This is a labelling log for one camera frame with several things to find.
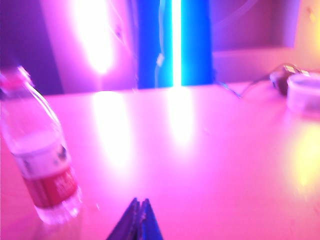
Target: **plastic water bottle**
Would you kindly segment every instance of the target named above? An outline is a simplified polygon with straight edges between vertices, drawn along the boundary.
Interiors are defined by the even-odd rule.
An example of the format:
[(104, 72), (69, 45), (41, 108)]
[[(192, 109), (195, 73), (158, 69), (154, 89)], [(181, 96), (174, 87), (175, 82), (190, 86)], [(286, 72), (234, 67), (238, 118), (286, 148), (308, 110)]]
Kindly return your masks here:
[(21, 66), (2, 71), (0, 84), (1, 132), (40, 219), (61, 224), (76, 217), (81, 190), (58, 118)]

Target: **plastic container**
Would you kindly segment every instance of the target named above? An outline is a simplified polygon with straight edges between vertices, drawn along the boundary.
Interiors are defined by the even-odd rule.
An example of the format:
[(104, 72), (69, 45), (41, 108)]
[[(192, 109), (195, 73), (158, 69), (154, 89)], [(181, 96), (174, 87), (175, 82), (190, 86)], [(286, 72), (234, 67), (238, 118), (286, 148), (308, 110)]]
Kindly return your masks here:
[(308, 116), (320, 117), (320, 74), (294, 74), (288, 78), (287, 106)]
[(0, 87), (1, 132), (35, 209), (47, 224), (64, 223), (79, 213), (81, 190), (61, 124), (22, 67), (2, 71)]

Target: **pink table surface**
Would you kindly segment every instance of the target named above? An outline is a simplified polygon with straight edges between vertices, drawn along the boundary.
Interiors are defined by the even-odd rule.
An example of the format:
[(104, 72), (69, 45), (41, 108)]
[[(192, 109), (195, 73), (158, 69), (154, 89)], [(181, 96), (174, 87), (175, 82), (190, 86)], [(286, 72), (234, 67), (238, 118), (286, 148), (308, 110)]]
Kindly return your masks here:
[(83, 207), (42, 223), (1, 141), (1, 239), (104, 240), (134, 197), (150, 199), (167, 240), (320, 239), (320, 121), (269, 82), (243, 99), (212, 85), (47, 100)]

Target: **glowing light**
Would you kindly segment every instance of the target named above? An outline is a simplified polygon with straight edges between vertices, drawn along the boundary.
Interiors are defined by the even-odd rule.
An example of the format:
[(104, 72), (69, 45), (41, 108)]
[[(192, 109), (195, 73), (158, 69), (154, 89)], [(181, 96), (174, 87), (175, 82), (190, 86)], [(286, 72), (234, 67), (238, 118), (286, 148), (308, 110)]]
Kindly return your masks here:
[(181, 86), (181, 0), (172, 0), (172, 69), (173, 86)]
[(75, 29), (89, 63), (99, 74), (113, 65), (106, 0), (74, 0)]
[(304, 192), (320, 185), (320, 127), (309, 125), (303, 129), (293, 151), (294, 172)]
[(93, 98), (94, 119), (106, 163), (115, 174), (130, 176), (132, 133), (123, 97), (115, 92), (98, 92)]
[(168, 110), (171, 132), (176, 142), (186, 147), (194, 135), (194, 106), (189, 89), (171, 88), (168, 91)]

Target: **red bottle label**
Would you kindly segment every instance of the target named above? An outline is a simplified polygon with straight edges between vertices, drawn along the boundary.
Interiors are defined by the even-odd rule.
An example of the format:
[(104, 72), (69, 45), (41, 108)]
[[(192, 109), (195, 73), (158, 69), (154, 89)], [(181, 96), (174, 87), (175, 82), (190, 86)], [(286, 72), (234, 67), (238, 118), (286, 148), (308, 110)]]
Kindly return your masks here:
[(39, 208), (50, 208), (71, 197), (77, 190), (77, 182), (68, 169), (53, 176), (40, 179), (23, 178), (34, 205)]
[(57, 140), (34, 152), (15, 155), (24, 182), (39, 208), (50, 208), (71, 197), (78, 188), (67, 149)]

